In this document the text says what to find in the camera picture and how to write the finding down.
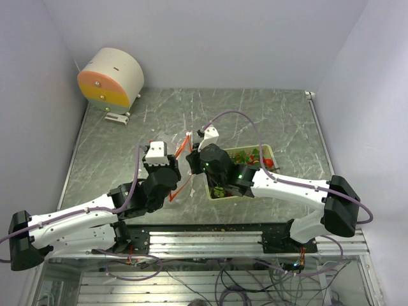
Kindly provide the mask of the clear zip bag orange zipper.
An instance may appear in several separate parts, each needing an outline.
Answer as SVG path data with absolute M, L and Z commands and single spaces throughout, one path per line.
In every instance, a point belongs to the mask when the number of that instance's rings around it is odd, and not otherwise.
M 192 177 L 189 163 L 186 160 L 186 156 L 193 151 L 193 132 L 189 130 L 183 130 L 179 133 L 170 135 L 164 132 L 160 132 L 158 137 L 153 141 L 164 141 L 167 144 L 167 155 L 174 155 L 178 161 L 178 168 L 182 176 L 181 180 L 177 184 L 175 191 L 172 191 L 169 195 L 169 201 L 182 203 L 191 195 L 192 189 Z M 144 156 L 146 155 L 149 147 L 146 146 L 144 150 Z

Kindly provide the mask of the red cherry bunch with leaves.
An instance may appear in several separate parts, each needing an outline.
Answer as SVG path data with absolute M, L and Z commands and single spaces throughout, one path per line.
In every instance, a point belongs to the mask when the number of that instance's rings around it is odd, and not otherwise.
M 257 166 L 258 168 L 261 167 L 261 156 L 259 153 L 259 149 L 249 149 L 248 151 L 238 151 L 237 153 L 233 154 L 232 160 L 238 164 L 249 164 Z M 274 168 L 275 164 L 272 158 L 263 158 L 263 163 L 267 170 L 271 170 Z

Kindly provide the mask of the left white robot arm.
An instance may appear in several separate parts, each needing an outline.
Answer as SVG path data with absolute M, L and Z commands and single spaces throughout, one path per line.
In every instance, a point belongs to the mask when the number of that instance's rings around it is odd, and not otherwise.
M 11 270 L 28 270 L 65 251 L 125 252 L 131 238 L 124 221 L 162 208 L 181 179 L 176 157 L 167 155 L 164 160 L 154 165 L 144 157 L 147 178 L 136 178 L 82 205 L 45 215 L 25 210 L 13 214 L 6 237 Z

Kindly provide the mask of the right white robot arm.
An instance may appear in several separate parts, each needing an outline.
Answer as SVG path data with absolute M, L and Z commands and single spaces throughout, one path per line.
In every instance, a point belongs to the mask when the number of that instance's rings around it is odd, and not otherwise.
M 309 215 L 287 222 L 280 242 L 288 252 L 321 235 L 350 238 L 355 234 L 360 199 L 343 177 L 334 175 L 325 181 L 278 175 L 254 165 L 234 163 L 216 144 L 194 149 L 186 160 L 194 175 L 204 173 L 214 187 L 233 196 L 277 198 L 311 208 Z

